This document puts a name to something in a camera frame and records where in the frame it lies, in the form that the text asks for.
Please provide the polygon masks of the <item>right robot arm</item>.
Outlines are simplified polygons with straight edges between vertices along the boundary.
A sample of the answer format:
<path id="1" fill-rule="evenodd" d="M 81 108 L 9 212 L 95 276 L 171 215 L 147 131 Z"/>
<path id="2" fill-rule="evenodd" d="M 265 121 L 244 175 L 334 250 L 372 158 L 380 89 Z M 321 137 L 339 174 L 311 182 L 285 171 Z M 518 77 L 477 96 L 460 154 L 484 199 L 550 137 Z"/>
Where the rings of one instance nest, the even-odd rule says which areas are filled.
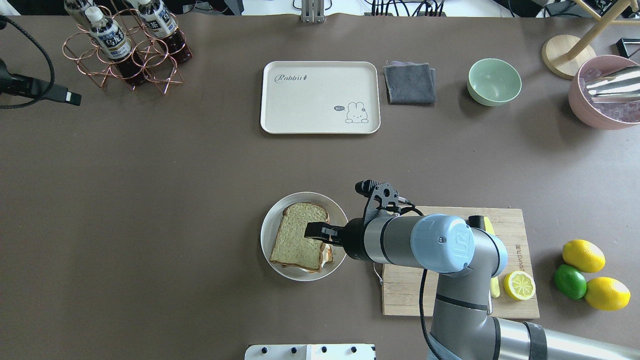
<path id="1" fill-rule="evenodd" d="M 338 227 L 311 222 L 305 236 L 353 259 L 436 272 L 428 360 L 637 360 L 639 351 L 489 315 L 490 280 L 508 260 L 503 242 L 457 216 L 355 218 Z"/>

